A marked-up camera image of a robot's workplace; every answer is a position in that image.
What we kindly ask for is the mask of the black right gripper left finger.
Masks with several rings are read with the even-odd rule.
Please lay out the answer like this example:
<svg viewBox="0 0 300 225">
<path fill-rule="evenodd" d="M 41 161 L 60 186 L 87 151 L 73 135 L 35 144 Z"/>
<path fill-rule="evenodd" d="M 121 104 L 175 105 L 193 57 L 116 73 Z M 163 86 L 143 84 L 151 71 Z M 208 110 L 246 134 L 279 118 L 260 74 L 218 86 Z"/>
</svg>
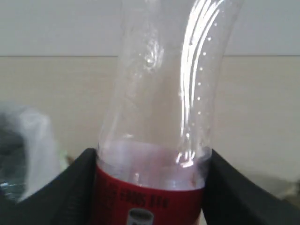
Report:
<svg viewBox="0 0 300 225">
<path fill-rule="evenodd" d="M 0 196 L 2 225 L 87 225 L 90 220 L 96 151 L 86 149 L 65 171 L 19 203 Z"/>
</svg>

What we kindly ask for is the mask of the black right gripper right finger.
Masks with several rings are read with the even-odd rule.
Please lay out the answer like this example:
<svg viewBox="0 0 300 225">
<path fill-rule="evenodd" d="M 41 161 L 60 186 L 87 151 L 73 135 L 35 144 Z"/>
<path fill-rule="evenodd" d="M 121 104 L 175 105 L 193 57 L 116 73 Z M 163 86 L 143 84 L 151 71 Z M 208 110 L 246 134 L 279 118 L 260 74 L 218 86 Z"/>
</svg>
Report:
<svg viewBox="0 0 300 225">
<path fill-rule="evenodd" d="M 202 210 L 208 225 L 298 225 L 300 210 L 258 187 L 217 152 L 209 160 Z"/>
</svg>

